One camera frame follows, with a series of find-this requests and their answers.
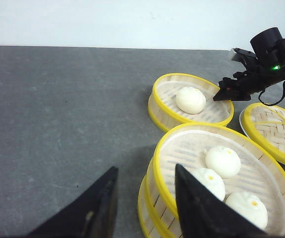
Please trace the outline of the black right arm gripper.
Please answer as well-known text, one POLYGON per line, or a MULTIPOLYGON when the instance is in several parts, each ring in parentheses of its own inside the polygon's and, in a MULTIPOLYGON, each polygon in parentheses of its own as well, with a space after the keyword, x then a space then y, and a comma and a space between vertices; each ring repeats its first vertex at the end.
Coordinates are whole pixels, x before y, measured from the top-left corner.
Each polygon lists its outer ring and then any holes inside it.
POLYGON ((245 71, 233 74, 234 79, 224 77, 219 81, 219 91, 214 101, 250 101, 251 95, 283 82, 285 97, 285 38, 277 27, 269 28, 250 40, 253 51, 232 48, 229 58, 240 62, 245 71))

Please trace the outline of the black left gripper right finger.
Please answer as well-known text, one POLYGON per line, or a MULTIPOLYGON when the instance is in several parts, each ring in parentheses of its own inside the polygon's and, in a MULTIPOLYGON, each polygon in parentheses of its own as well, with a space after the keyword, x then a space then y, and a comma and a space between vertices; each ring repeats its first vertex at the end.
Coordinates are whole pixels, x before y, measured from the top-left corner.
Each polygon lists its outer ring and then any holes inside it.
POLYGON ((175 200, 185 238, 267 238, 217 199, 182 165, 175 166, 175 200))

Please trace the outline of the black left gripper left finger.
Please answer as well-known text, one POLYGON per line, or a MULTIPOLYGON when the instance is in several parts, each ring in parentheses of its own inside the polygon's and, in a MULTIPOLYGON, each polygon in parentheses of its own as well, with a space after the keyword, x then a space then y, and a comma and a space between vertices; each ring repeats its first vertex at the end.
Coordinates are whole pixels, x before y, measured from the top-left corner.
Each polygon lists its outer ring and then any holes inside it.
POLYGON ((118 168, 110 167, 78 198, 28 238, 111 238, 118 207, 118 168))

